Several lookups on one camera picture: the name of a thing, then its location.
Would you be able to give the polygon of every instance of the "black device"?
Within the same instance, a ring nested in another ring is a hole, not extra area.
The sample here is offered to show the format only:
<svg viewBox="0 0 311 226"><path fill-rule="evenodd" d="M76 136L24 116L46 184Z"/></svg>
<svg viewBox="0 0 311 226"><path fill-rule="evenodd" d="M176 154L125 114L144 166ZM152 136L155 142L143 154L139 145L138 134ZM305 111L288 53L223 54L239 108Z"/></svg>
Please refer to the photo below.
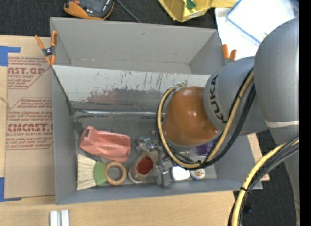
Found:
<svg viewBox="0 0 311 226"><path fill-rule="evenodd" d="M113 9L113 0L66 0L66 13L84 19L105 20Z"/></svg>

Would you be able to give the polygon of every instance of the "orange clip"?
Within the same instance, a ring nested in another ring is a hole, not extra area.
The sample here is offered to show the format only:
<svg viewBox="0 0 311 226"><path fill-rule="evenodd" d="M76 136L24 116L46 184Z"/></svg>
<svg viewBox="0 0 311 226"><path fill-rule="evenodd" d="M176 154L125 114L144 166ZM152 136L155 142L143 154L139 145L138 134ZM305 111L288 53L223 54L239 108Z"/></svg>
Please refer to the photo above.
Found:
<svg viewBox="0 0 311 226"><path fill-rule="evenodd" d="M237 55L237 50L234 49L231 51L230 56L229 56L229 49L227 44L222 44L222 51L223 51L223 56L224 59L229 59L231 61L235 60L235 57Z"/></svg>
<svg viewBox="0 0 311 226"><path fill-rule="evenodd" d="M37 35L35 36L38 42L38 45L40 49L43 51L45 55L45 59L47 60L49 65L53 65L56 62L56 57L54 55L54 49L56 48L56 45L57 45L57 36L58 36L57 31L54 30L52 33L52 45L49 48L44 48L41 39Z"/></svg>

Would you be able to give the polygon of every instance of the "black carpet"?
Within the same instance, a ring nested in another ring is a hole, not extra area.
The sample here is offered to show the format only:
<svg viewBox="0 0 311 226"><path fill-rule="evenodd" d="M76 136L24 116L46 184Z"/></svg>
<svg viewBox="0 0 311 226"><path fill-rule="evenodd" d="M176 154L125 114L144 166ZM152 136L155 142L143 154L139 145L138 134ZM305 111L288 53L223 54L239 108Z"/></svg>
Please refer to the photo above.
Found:
<svg viewBox="0 0 311 226"><path fill-rule="evenodd" d="M65 0L0 0L0 34L50 36L50 17L70 17L63 11ZM214 9L184 23L173 21L157 0L120 0L142 23L217 28ZM118 3L107 20L137 22ZM269 131L257 134L262 152L275 147ZM243 226L295 226L294 198L290 181L281 164L270 173L264 189L248 197L249 213L242 218Z"/></svg>

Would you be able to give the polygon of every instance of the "pink object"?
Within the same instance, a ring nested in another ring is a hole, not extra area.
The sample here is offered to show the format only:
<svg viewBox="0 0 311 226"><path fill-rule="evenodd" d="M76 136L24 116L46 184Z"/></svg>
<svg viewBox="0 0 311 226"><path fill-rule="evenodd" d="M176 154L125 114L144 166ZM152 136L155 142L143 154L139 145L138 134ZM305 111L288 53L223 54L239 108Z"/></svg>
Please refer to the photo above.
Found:
<svg viewBox="0 0 311 226"><path fill-rule="evenodd" d="M124 134L97 131L94 127L88 126L80 137L79 146L98 157L126 162L131 152L131 138Z"/></svg>

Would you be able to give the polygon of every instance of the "metal clamp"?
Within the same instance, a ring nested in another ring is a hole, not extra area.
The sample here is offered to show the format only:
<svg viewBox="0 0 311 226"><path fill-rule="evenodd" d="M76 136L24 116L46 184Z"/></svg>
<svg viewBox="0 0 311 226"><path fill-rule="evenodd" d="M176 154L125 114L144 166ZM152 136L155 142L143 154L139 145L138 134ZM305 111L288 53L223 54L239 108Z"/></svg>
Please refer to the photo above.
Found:
<svg viewBox="0 0 311 226"><path fill-rule="evenodd" d="M41 39L36 35L35 38L38 42L39 47L43 51L43 54L45 56L45 59L49 63L49 65L53 65L56 62L56 57L55 57L55 48L57 45L57 31L53 31L52 33L52 45L48 48L44 48L43 43Z"/></svg>
<svg viewBox="0 0 311 226"><path fill-rule="evenodd" d="M50 226L69 226L69 211L50 211Z"/></svg>

